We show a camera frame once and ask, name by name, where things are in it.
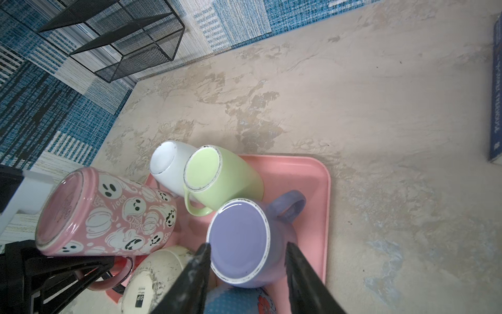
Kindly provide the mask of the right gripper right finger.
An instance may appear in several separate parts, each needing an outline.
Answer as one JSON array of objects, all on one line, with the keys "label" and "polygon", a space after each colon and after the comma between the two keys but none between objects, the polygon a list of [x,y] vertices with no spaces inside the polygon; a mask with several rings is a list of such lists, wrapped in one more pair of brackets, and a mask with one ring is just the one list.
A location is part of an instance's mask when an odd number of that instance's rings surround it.
[{"label": "right gripper right finger", "polygon": [[293,314],[346,313],[295,243],[287,243],[285,266],[289,302]]}]

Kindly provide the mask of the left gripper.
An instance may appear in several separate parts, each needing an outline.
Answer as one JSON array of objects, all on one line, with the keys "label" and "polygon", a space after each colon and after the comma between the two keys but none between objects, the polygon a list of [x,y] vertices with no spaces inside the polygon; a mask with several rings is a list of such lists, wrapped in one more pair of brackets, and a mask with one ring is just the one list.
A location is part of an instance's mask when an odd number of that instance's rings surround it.
[{"label": "left gripper", "polygon": [[1,254],[1,313],[59,313],[115,263],[105,257],[43,257],[34,240]]}]

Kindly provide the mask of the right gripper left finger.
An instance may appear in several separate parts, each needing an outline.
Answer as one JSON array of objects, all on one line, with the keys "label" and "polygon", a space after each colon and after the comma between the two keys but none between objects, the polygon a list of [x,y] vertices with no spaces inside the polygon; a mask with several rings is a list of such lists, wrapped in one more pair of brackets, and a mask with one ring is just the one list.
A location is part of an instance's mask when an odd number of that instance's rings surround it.
[{"label": "right gripper left finger", "polygon": [[199,246],[187,267],[151,313],[204,313],[210,275],[209,243]]}]

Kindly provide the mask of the pink ghost pattern mug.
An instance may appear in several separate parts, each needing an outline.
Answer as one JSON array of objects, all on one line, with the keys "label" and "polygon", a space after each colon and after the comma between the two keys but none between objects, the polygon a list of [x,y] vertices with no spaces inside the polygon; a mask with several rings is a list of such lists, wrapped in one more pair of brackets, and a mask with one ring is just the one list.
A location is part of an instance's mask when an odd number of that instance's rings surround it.
[{"label": "pink ghost pattern mug", "polygon": [[35,243],[46,256],[119,256],[126,265],[91,290],[109,290],[133,272],[136,256],[162,248],[177,219],[175,197],[94,167],[67,175],[44,204]]}]

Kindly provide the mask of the white mug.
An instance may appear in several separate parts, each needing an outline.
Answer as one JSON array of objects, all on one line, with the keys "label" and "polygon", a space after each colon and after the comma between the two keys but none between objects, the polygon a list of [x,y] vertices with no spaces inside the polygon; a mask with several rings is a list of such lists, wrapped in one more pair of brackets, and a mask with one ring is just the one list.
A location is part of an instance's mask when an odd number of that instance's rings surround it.
[{"label": "white mug", "polygon": [[184,196],[183,173],[186,163],[197,148],[180,141],[166,141],[150,159],[150,173],[162,186],[177,196]]}]

